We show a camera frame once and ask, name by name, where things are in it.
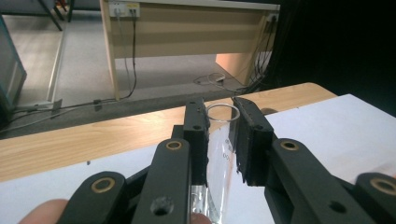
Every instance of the white paper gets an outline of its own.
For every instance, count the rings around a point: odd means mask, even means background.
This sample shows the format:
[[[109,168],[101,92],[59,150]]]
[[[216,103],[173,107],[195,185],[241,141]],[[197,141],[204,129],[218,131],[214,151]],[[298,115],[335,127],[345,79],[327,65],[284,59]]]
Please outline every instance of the white paper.
[[[352,95],[267,116],[278,137],[304,143],[333,174],[354,183],[364,172],[396,175],[396,118]],[[130,176],[147,167],[156,146],[0,183],[0,224],[18,223],[38,204],[69,199],[89,176]],[[247,187],[233,172],[227,224],[274,223],[263,188]]]

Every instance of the black cable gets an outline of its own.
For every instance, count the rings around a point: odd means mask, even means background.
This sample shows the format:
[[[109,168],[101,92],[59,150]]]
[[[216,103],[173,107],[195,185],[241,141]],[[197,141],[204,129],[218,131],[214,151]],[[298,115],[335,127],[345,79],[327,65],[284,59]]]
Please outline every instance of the black cable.
[[[0,127],[0,130],[5,129],[6,127],[8,127],[15,120],[22,119],[24,117],[28,117],[28,116],[35,115],[35,114],[41,114],[41,113],[44,113],[44,112],[49,112],[49,110],[46,110],[46,111],[41,111],[41,110],[40,111],[33,111],[33,112],[30,112],[29,114],[21,115],[21,116],[19,116],[19,117],[15,118],[15,119],[10,120],[9,122],[7,122],[5,125]]]
[[[212,84],[210,84],[210,83],[202,84],[201,81],[198,81],[198,79],[203,78],[203,77],[207,77],[207,75],[205,75],[205,76],[200,76],[200,77],[194,79],[192,82],[193,82],[194,84],[197,84],[197,85],[200,85],[200,86],[212,85]]]
[[[260,50],[260,48],[261,48],[261,45],[262,45],[262,43],[263,43],[265,37],[267,36],[267,33],[265,33],[265,30],[263,30],[263,32],[264,32],[264,36],[263,36],[261,42],[257,45],[257,48],[255,49],[255,52],[258,52],[258,54],[259,54],[259,55],[258,55],[258,59],[256,59],[256,60],[255,60],[255,63],[254,63],[255,77],[257,76],[257,74],[260,73],[260,67],[259,67],[259,65],[260,65],[260,60],[261,60],[261,56],[262,56],[262,51]]]
[[[254,78],[251,79],[252,83],[253,83],[253,82],[257,82],[257,81],[262,82],[262,81],[259,80],[259,79],[262,79],[263,77],[265,77],[265,71],[266,71],[266,69],[264,69],[264,66],[265,66],[265,62],[266,62],[266,61],[268,60],[268,58],[270,57],[270,52],[269,52],[269,50],[268,50],[268,47],[269,47],[269,43],[270,43],[270,40],[271,40],[271,36],[272,36],[272,34],[273,34],[273,30],[274,30],[274,27],[275,27],[275,23],[276,23],[276,17],[274,16],[274,17],[271,19],[268,39],[267,39],[267,41],[266,41],[265,48],[263,49],[263,50],[264,50],[264,53],[263,53],[263,60],[262,60],[262,62],[261,62],[262,51],[260,50],[259,56],[258,56],[258,60],[255,62],[255,66],[256,66],[256,67],[255,67]]]
[[[101,100],[101,102],[110,102],[110,101],[116,101],[115,99],[105,99],[105,100]],[[58,109],[68,109],[68,108],[74,108],[74,107],[79,107],[79,106],[84,106],[84,105],[93,105],[93,102],[88,102],[88,103],[83,103],[83,104],[78,104],[78,105],[68,105],[68,106],[62,106],[59,107]],[[18,110],[18,111],[14,111],[12,114],[16,115],[19,113],[31,113],[31,112],[48,112],[48,111],[53,111],[53,110],[58,110],[58,109],[26,109],[26,110]]]
[[[265,32],[265,36],[263,37],[263,39],[262,39],[262,42],[260,42],[260,45],[258,46],[258,52],[259,52],[259,56],[258,56],[258,59],[257,59],[257,61],[256,61],[256,77],[257,77],[257,75],[258,74],[261,74],[262,73],[262,67],[260,66],[260,61],[261,61],[261,58],[262,58],[262,50],[260,49],[260,47],[261,47],[261,45],[263,44],[263,42],[264,42],[264,40],[265,40],[265,37],[267,37],[268,36],[268,33],[266,33]],[[267,45],[266,45],[266,47],[265,47],[265,49],[264,50],[267,50],[267,48],[268,48],[268,40],[267,40]]]
[[[130,90],[129,94],[127,96],[124,96],[121,98],[121,100],[127,99],[129,97],[131,97],[131,95],[134,93],[134,90],[136,88],[136,84],[137,84],[137,75],[136,75],[136,69],[135,69],[135,55],[136,55],[136,15],[134,10],[130,9],[130,12],[132,14],[132,21],[133,21],[133,25],[134,25],[134,37],[133,37],[133,44],[132,44],[132,63],[133,63],[133,67],[134,67],[134,86],[132,87],[132,89]]]

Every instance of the gray floor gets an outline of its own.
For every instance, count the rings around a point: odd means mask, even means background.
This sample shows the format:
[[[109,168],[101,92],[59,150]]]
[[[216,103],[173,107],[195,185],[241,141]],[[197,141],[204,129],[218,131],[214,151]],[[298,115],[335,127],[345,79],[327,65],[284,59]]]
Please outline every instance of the gray floor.
[[[59,71],[55,74],[57,82],[53,100],[62,99],[62,106],[70,106],[113,98],[100,12],[76,11],[72,22],[63,25],[64,36],[59,52]],[[196,97],[214,100],[237,94],[238,92],[230,90],[237,90],[242,86],[215,63],[215,57],[215,55],[189,55],[137,58],[137,85],[130,98],[111,105],[103,105],[101,109],[92,106],[73,110],[63,109],[58,111],[60,116],[52,119],[46,118],[53,116],[53,112],[37,114],[32,112],[29,116],[17,119],[27,114],[19,113],[14,116],[17,120],[0,131],[0,138],[170,108],[184,105],[186,101]],[[116,64],[120,95],[125,96],[130,88],[124,60],[116,60]],[[132,59],[127,59],[127,66],[133,82]],[[207,76],[213,73],[216,74],[209,76],[209,79],[214,79],[220,76],[219,74],[226,76],[222,87],[216,87],[208,82]]]
[[[18,106],[45,104],[52,100],[50,87],[63,33],[48,17],[3,16],[12,41],[28,74]]]

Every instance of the electrical outlet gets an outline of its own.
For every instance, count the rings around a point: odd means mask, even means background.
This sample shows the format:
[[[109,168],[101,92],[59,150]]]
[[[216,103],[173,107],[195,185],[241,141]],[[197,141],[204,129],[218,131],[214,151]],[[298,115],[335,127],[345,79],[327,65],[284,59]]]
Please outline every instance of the electrical outlet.
[[[139,3],[127,3],[126,8],[131,14],[131,10],[134,11],[135,17],[140,17],[140,4]]]
[[[140,17],[140,4],[131,2],[108,2],[110,17]]]

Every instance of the bolt hole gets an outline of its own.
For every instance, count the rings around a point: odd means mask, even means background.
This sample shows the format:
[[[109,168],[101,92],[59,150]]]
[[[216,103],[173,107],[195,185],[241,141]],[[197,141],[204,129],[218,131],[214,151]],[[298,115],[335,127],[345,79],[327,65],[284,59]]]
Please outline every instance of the bolt hole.
[[[177,141],[172,141],[166,144],[166,147],[170,150],[178,150],[181,148],[181,143]]]
[[[173,201],[170,197],[159,197],[151,203],[150,210],[157,217],[166,216],[174,209]]]
[[[292,142],[282,142],[280,145],[287,150],[298,150],[298,146]]]
[[[370,180],[371,185],[377,190],[396,196],[396,185],[387,179],[373,178]]]
[[[111,190],[115,184],[116,181],[113,178],[103,177],[92,183],[91,190],[95,193],[105,193]]]
[[[331,201],[329,207],[337,213],[346,213],[347,209],[339,202]]]

